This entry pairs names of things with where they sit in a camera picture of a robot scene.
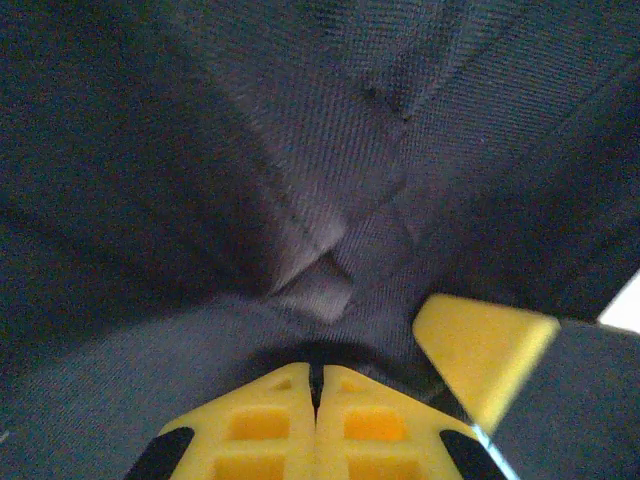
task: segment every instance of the rectangular hole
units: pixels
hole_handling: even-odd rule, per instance
[[[345,418],[344,438],[399,442],[407,438],[407,427],[391,409],[352,410]]]
[[[289,436],[289,415],[281,408],[251,408],[234,412],[228,440],[268,440]]]
[[[219,458],[215,465],[215,480],[283,480],[284,457]]]
[[[425,480],[416,460],[349,458],[349,480]]]

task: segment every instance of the yellow plastic piece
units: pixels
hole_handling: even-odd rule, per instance
[[[315,419],[309,365],[275,370],[167,424],[195,435],[171,480],[310,480]]]
[[[459,480],[442,430],[464,423],[345,367],[324,368],[317,480]]]
[[[413,332],[469,415],[491,435],[559,328],[539,313],[434,295]]]

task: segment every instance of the yellow triangle plastic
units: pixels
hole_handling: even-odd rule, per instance
[[[422,350],[488,434],[559,328],[539,313],[449,295],[432,296],[413,325]]]
[[[195,436],[172,480],[310,480],[314,410],[309,365],[294,363],[167,424]]]
[[[442,430],[464,423],[364,375],[324,369],[316,425],[317,480],[459,480]]]

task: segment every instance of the dark gray fabric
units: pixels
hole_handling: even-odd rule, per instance
[[[429,293],[593,319],[640,264],[636,2],[0,5],[3,477],[293,361],[462,416]]]
[[[635,333],[566,323],[492,440],[521,478],[638,478],[639,358]]]

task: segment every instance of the yellow plastic part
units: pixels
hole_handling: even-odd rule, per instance
[[[459,480],[442,430],[464,423],[345,367],[327,366],[316,425],[317,480]]]
[[[310,480],[309,365],[282,367],[167,424],[195,435],[171,480]]]
[[[539,313],[434,295],[413,332],[469,415],[491,435],[559,328]]]

